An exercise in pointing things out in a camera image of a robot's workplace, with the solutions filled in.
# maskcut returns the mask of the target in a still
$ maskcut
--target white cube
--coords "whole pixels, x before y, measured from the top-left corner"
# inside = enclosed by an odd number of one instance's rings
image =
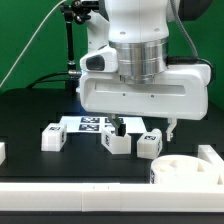
[[[102,129],[101,143],[112,154],[131,154],[131,136],[116,136],[114,128],[106,127]]]
[[[41,151],[59,152],[67,139],[67,126],[51,123],[42,132]]]
[[[5,143],[0,142],[0,165],[5,161]]]
[[[156,159],[163,147],[162,133],[159,129],[144,133],[137,142],[137,156],[144,159]]]

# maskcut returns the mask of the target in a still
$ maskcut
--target white block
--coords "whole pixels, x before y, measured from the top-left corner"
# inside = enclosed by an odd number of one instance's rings
[[[106,127],[102,129],[101,143],[112,154],[131,153],[131,136],[128,134],[124,137],[116,136],[114,128]]]
[[[120,211],[120,184],[84,184],[82,211]]]
[[[42,133],[41,151],[59,152],[67,139],[67,126],[51,123]]]
[[[5,143],[0,142],[0,165],[5,161]]]
[[[144,159],[156,159],[163,148],[162,132],[154,129],[144,133],[137,142],[137,156]]]

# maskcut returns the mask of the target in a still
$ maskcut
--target black cable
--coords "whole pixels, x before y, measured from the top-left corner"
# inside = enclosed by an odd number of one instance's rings
[[[207,64],[210,69],[211,69],[211,79],[208,83],[211,84],[213,82],[213,80],[215,79],[215,68],[214,66],[211,64],[211,62],[202,59],[202,58],[198,58],[198,57],[189,57],[189,56],[173,56],[173,57],[168,57],[167,58],[167,64],[168,65],[178,65],[178,64],[197,64],[199,62],[202,62],[204,64]]]
[[[31,84],[29,84],[26,88],[32,89],[36,85],[36,83],[39,81],[42,81],[42,80],[48,79],[48,78],[52,78],[52,77],[56,77],[56,76],[62,76],[62,75],[68,75],[68,72],[56,72],[56,73],[42,76],[42,77],[38,78],[37,80],[35,80],[34,82],[32,82]]]
[[[184,28],[183,23],[180,20],[180,17],[178,15],[177,10],[176,10],[175,0],[170,0],[170,5],[171,5],[171,9],[173,11],[173,15],[174,15],[174,18],[175,18],[175,21],[176,21],[176,24],[177,24],[179,30],[181,31],[181,33],[183,34],[185,40],[187,41],[188,45],[190,46],[194,57],[198,57],[198,52],[197,52],[197,49],[196,49],[196,47],[194,45],[194,42],[192,41],[190,35],[186,31],[186,29]]]
[[[33,84],[33,86],[35,86],[36,84],[39,84],[39,83],[49,83],[49,82],[66,82],[66,81],[72,81],[72,80],[78,80],[78,78],[76,79],[56,79],[56,80],[42,80],[42,81],[38,81],[38,82],[35,82],[35,84]]]

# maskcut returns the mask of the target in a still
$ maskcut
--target white plastic part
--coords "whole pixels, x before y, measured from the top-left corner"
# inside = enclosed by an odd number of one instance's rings
[[[169,123],[169,126],[167,128],[167,141],[170,142],[171,139],[173,138],[173,130],[174,128],[177,126],[177,119],[175,118],[168,118],[168,123]]]
[[[108,45],[109,22],[99,13],[91,11],[91,19],[87,21],[88,52]]]
[[[82,211],[82,186],[0,183],[0,211]]]
[[[0,165],[5,161],[5,143],[0,142]]]
[[[182,155],[162,156],[151,164],[150,183],[165,185],[217,185],[218,169],[199,158]]]
[[[106,127],[102,129],[101,144],[112,154],[130,154],[131,136],[125,134],[124,137],[116,136],[114,128]]]
[[[67,126],[51,123],[42,132],[41,151],[59,152],[67,139]]]
[[[0,211],[224,212],[223,185],[96,185],[0,183]]]
[[[210,145],[199,145],[198,158],[213,164],[220,172],[220,184],[224,184],[224,161]]]
[[[118,59],[117,51],[109,46],[104,47],[101,50],[92,51],[86,54],[80,60],[80,67],[83,71],[89,71],[87,60],[94,58],[96,56],[101,56],[104,59],[105,67],[103,71],[99,72],[117,72],[118,70]]]
[[[156,159],[163,148],[162,132],[154,129],[144,133],[137,142],[137,156],[144,159]]]
[[[88,73],[80,79],[86,111],[200,120],[207,113],[207,65],[173,65],[152,84],[127,85],[116,73]]]
[[[84,184],[82,211],[120,211],[120,184]]]
[[[168,0],[105,0],[110,21],[109,40],[142,43],[164,39]]]

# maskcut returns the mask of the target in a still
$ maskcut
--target green background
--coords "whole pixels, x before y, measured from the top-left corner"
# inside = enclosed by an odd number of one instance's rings
[[[0,1],[0,82],[23,50],[47,13],[59,0]],[[224,109],[224,1],[214,0],[208,11],[197,21],[184,25],[198,49],[200,58],[211,61],[216,79],[209,86],[209,99]],[[169,24],[170,55],[191,55],[191,51],[176,24]],[[86,52],[86,27],[74,24],[76,62]],[[38,77],[65,71],[67,44],[65,23],[57,9],[49,18],[3,88],[24,88]],[[41,87],[62,88],[63,84],[43,84]]]

